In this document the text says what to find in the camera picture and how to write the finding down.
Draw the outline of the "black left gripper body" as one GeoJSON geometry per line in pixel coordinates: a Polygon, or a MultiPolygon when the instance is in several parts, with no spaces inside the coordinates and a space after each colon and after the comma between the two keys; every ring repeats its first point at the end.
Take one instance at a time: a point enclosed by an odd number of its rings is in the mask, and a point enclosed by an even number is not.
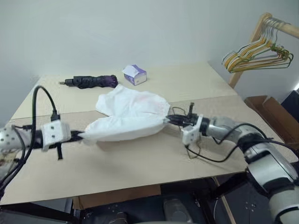
{"type": "Polygon", "coordinates": [[[75,140],[75,132],[74,131],[62,132],[57,137],[56,149],[57,149],[58,160],[63,159],[62,144],[73,142],[74,140],[75,140]]]}

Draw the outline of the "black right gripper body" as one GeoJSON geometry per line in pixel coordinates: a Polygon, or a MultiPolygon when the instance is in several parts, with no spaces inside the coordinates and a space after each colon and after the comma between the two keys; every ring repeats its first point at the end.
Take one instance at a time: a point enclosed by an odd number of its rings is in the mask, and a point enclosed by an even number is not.
{"type": "Polygon", "coordinates": [[[195,126],[197,124],[199,116],[198,116],[198,114],[193,113],[194,105],[195,105],[194,102],[190,103],[190,105],[189,105],[189,112],[183,118],[183,125],[182,125],[182,127],[195,126]]]}

